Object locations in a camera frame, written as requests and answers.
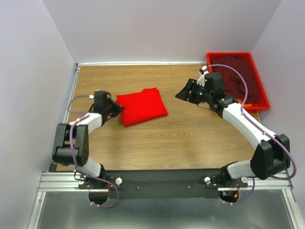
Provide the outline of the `bright red t shirt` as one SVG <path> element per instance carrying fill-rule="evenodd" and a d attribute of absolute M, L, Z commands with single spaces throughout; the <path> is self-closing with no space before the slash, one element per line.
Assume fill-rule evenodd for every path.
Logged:
<path fill-rule="evenodd" d="M 132 94 L 117 95 L 117 104 L 124 107 L 120 122 L 132 126 L 168 115 L 159 90 L 145 88 Z"/>

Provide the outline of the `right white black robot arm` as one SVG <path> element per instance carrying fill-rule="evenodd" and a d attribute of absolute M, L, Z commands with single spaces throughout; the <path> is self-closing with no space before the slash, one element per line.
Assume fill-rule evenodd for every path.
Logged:
<path fill-rule="evenodd" d="M 212 111 L 231 123 L 254 148 L 250 160 L 233 162 L 221 168 L 219 181 L 223 186 L 230 187 L 242 177 L 265 180 L 290 167 L 289 138 L 265 128 L 242 108 L 236 98 L 225 94 L 220 74 L 207 73 L 199 80 L 189 79 L 175 98 L 195 105 L 209 104 Z"/>

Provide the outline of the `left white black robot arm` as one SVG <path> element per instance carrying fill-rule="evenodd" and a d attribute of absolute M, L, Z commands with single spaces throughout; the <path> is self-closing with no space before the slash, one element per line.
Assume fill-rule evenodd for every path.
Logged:
<path fill-rule="evenodd" d="M 98 90 L 87 97 L 93 100 L 93 104 L 81 118 L 57 125 L 52 160 L 72 167 L 75 173 L 81 174 L 83 180 L 89 181 L 94 188 L 102 188 L 105 183 L 108 187 L 114 187 L 106 179 L 104 166 L 90 157 L 89 134 L 118 116 L 124 107 L 112 100 L 107 91 Z"/>

